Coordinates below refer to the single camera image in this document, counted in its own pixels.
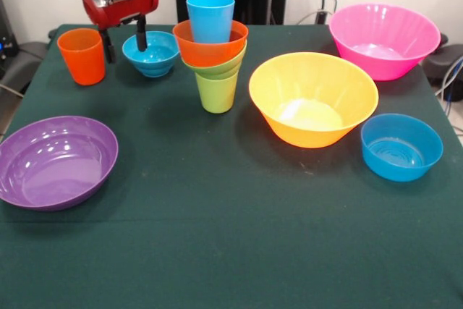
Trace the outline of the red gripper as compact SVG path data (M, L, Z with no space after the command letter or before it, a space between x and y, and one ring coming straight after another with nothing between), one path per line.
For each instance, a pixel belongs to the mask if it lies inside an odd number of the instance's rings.
M115 48L107 30L110 27L137 19L137 47L139 51L147 49L145 15L157 9L158 0L82 0L82 3L90 21L98 26L106 61L109 64L116 62Z

